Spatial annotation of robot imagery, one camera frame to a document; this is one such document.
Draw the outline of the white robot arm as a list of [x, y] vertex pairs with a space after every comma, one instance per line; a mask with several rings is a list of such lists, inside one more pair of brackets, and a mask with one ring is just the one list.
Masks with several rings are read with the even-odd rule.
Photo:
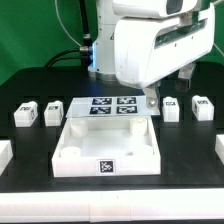
[[211, 0], [96, 0], [98, 36], [90, 75], [141, 89], [150, 109], [159, 106], [159, 82], [193, 62], [214, 43]]

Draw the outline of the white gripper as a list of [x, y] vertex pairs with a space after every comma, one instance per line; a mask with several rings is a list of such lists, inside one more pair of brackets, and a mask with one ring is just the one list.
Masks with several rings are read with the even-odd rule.
[[214, 42], [210, 2], [116, 2], [115, 74], [120, 83], [144, 89], [149, 108], [159, 104], [153, 84], [179, 70], [175, 89], [187, 92], [196, 64]]

